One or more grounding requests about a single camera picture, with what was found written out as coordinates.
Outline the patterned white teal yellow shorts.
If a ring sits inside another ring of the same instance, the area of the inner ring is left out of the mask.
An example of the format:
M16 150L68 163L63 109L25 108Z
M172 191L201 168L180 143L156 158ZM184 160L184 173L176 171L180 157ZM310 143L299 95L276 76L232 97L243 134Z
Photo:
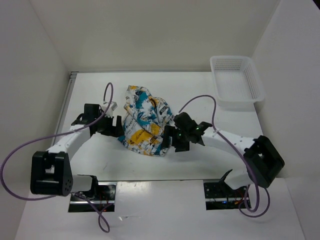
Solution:
M125 100L123 135L117 140L134 153L163 157L169 149L162 147L165 126L171 125L174 118L169 104L146 87L136 85L128 86Z

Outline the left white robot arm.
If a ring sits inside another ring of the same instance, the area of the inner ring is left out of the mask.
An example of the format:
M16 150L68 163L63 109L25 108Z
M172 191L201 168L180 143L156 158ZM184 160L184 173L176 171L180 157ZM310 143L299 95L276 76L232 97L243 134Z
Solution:
M81 146L94 134L111 137L123 135L121 116L114 117L117 103L104 105L86 103L84 111L71 124L67 135L45 151L36 151L32 156L30 191L35 195L68 196L82 192L89 200L100 194L97 177L74 175L71 160Z

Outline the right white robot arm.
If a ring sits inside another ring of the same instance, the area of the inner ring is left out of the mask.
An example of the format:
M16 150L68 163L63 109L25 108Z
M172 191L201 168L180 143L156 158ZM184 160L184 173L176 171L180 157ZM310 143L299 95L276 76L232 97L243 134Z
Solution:
M174 125L166 125L161 148L170 146L176 152L186 152L190 143L213 147L242 160L243 169L230 169L222 177L219 191L230 197L240 187L257 184L267 189L285 166L285 162L269 138L260 135L250 138L215 129L211 123L196 123L182 112L173 118Z

